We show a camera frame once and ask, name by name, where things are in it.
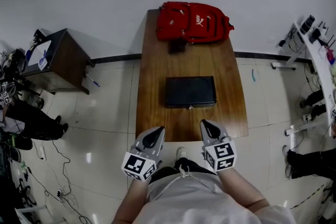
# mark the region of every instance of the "white shirt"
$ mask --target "white shirt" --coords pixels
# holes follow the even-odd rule
[[[222,190],[223,185],[217,176],[204,173],[192,175],[202,183],[192,177],[180,178],[161,195],[160,192],[180,174],[164,177],[150,184],[148,203],[134,223],[295,223],[291,212],[285,207],[268,206],[252,213]]]

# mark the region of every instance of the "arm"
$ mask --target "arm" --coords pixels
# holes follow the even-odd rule
[[[122,201],[112,224],[133,223],[146,204],[149,180],[142,182],[133,180],[132,184]]]
[[[253,185],[246,181],[234,168],[217,172],[224,188],[237,203],[251,212],[269,206],[268,201]]]

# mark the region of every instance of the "wooden tabletop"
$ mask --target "wooden tabletop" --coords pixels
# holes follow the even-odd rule
[[[201,141],[200,121],[226,127],[231,137],[248,135],[243,88],[229,39],[211,45],[187,45],[185,52],[168,54],[168,42],[155,34],[157,9],[147,13],[143,40],[136,136],[155,127],[166,128],[165,141]],[[211,108],[165,108],[166,77],[214,76],[217,103]]]

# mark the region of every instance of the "tiled floor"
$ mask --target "tiled floor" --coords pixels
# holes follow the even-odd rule
[[[285,177],[285,160],[281,148],[289,145],[284,130],[300,120],[303,113],[298,107],[300,97],[310,93],[304,77],[303,65],[296,71],[273,70],[270,60],[238,58],[238,67],[246,102],[249,136],[236,138],[238,160],[236,169],[255,185],[272,204],[288,208],[300,203],[328,181],[321,177],[304,177],[288,180]],[[69,131],[55,141],[57,148],[71,159],[66,174],[72,185],[71,204],[92,223],[110,223],[128,189],[128,179],[120,169],[127,149],[135,140],[140,61],[113,62],[88,69],[90,76],[101,87],[90,81],[84,84],[90,95],[84,93],[43,92],[43,111],[69,123]],[[305,135],[299,153],[318,151],[322,135],[312,130]],[[35,140],[39,149],[46,151],[47,160],[37,157],[35,148],[22,151],[22,158],[35,177],[56,194],[62,188],[68,191],[62,174],[66,161],[56,152],[50,141]],[[328,147],[334,142],[326,138]],[[165,143],[162,150],[163,165],[175,159],[179,146],[185,146],[192,160],[206,166],[201,156],[202,142]],[[20,165],[12,163],[12,174],[17,182],[22,177]],[[63,216],[69,223],[80,223],[77,214],[50,196],[31,176],[28,183],[39,205],[46,204],[54,216]],[[298,223],[316,220],[322,191],[308,202],[293,210]],[[47,214],[41,214],[43,221]]]

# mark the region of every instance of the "puma logo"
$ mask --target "puma logo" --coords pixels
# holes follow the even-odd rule
[[[196,24],[203,27],[202,22],[203,22],[203,19],[200,18],[199,15],[196,15]]]

